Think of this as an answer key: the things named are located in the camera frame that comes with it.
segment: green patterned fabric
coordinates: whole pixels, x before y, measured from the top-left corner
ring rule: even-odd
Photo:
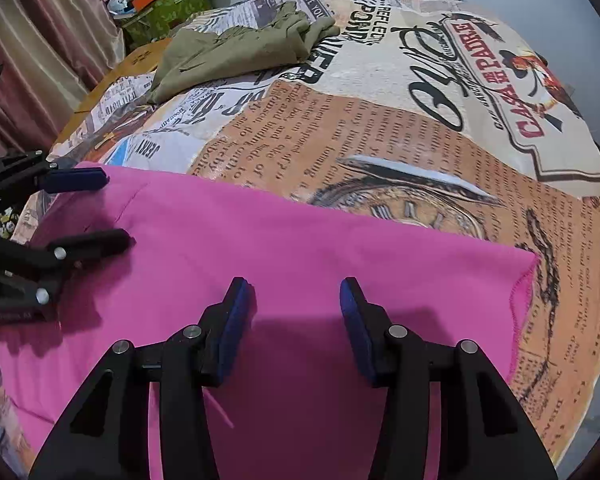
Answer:
[[[155,0],[132,18],[120,20],[129,49],[166,38],[190,15],[211,9],[210,0]]]

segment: curtain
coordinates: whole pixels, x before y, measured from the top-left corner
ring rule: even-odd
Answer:
[[[0,0],[0,155],[49,149],[124,55],[102,0]]]

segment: folded olive garment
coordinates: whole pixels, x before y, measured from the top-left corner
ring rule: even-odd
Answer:
[[[164,51],[149,101],[161,104],[194,85],[302,62],[317,41],[337,36],[331,17],[310,23],[295,2],[284,2],[263,28],[232,27],[220,36],[182,28]]]

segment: brown newspaper section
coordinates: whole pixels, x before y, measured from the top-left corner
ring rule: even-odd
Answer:
[[[382,159],[486,193],[373,162]],[[535,182],[425,116],[282,81],[225,126],[189,173],[538,254],[510,387],[558,459],[600,371],[600,199]]]

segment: pink fabric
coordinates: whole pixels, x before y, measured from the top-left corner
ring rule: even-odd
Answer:
[[[385,391],[355,368],[338,303],[346,276],[393,322],[438,343],[472,338],[503,376],[513,370],[532,253],[193,176],[106,171],[103,191],[61,196],[35,241],[116,226],[136,245],[74,276],[60,325],[0,329],[4,385],[35,450],[114,341],[164,340],[218,302],[234,276],[254,286],[256,305],[234,372],[206,396],[223,480],[367,478]],[[427,478],[439,453],[435,403],[432,412]]]

